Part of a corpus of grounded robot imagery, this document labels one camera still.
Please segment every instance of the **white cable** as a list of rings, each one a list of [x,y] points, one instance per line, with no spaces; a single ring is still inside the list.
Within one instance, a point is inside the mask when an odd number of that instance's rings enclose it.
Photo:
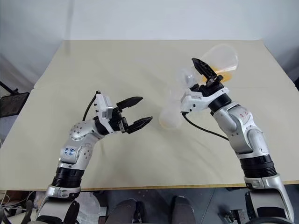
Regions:
[[[5,193],[0,193],[0,194],[4,194],[4,196],[3,196],[2,200],[5,198],[5,196],[6,196],[6,197],[8,197],[8,201],[7,201],[7,202],[5,202],[5,204],[7,204],[7,203],[10,201],[10,196],[9,196],[9,195],[7,195],[7,194],[5,194]]]
[[[17,205],[17,204],[19,204],[19,203],[21,203],[21,202],[23,202],[23,201],[27,201],[28,200],[28,198],[30,197],[30,195],[33,193],[34,191],[31,191],[29,194],[28,194],[28,196],[26,197],[26,198],[24,198],[23,200],[21,200],[21,201],[19,201],[19,202],[16,202],[16,203],[14,203],[14,204],[11,204],[11,205],[7,205],[7,206],[2,206],[2,207],[9,207],[9,206],[15,206],[15,205]]]
[[[27,210],[27,209],[24,209],[24,208],[19,208],[19,207],[9,207],[9,206],[7,206],[7,207],[2,206],[2,207],[0,207],[0,209],[21,209],[21,210]]]
[[[4,196],[3,196],[2,201],[1,201],[1,203],[0,203],[0,207],[1,207],[2,203],[3,203],[3,200],[4,200],[4,198],[5,198],[6,193],[7,193],[7,190],[6,190],[5,193],[4,193]]]

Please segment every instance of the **clear plastic cup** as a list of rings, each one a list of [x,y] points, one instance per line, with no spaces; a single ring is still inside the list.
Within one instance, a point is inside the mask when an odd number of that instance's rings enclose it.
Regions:
[[[239,64],[236,50],[228,44],[218,44],[212,47],[200,59],[207,63],[217,74],[221,74],[224,78],[223,82],[232,78],[233,71],[237,69]],[[196,83],[204,83],[206,78],[192,66],[177,73],[176,81],[183,88],[190,88]]]
[[[212,47],[200,59],[210,65],[217,74],[234,71],[239,64],[236,50],[227,44],[218,44]]]
[[[236,50],[227,45],[219,44],[211,48],[201,58],[217,74],[223,76],[222,82],[232,78],[232,72],[239,64]],[[196,83],[204,83],[206,78],[201,75],[194,66],[182,69],[175,75],[177,83],[167,87],[165,107],[159,116],[159,123],[165,129],[177,129],[183,122],[180,111],[180,100],[186,89],[191,88]]]

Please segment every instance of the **beige tabletop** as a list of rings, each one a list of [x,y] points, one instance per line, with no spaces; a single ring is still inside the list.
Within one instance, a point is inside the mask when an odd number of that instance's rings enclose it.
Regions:
[[[223,42],[236,48],[240,60],[237,73],[224,83],[230,97],[254,114],[285,183],[299,182],[299,93],[261,41],[65,41],[0,149],[0,189],[47,188],[69,129],[82,119],[96,90],[114,104],[144,97],[124,110],[128,122],[154,118],[136,133],[98,142],[83,189],[243,186],[227,141],[186,122],[164,130],[157,119],[174,74],[191,66],[191,57]],[[222,133],[208,110],[189,118]]]

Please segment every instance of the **white wall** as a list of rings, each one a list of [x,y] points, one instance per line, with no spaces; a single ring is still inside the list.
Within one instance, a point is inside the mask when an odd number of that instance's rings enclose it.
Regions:
[[[297,0],[0,0],[1,79],[32,88],[63,39],[263,39],[294,80],[298,9]]]

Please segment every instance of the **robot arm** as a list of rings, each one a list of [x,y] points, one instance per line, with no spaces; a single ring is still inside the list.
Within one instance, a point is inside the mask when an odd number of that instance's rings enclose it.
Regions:
[[[188,113],[211,110],[220,129],[244,171],[246,186],[251,190],[245,195],[249,218],[281,217],[294,221],[294,211],[289,196],[274,168],[263,132],[253,121],[253,116],[227,95],[223,79],[203,61],[193,58],[195,68],[207,78],[206,85],[194,85],[181,99],[181,111]]]
[[[37,221],[45,223],[76,222],[79,203],[75,201],[81,191],[81,178],[93,153],[95,143],[110,133],[133,133],[147,125],[152,117],[142,118],[128,125],[121,112],[126,107],[137,104],[142,97],[132,97],[117,103],[113,108],[110,98],[95,94],[93,119],[75,124],[69,133],[69,139],[60,150],[56,175],[48,186],[46,196],[36,215]]]

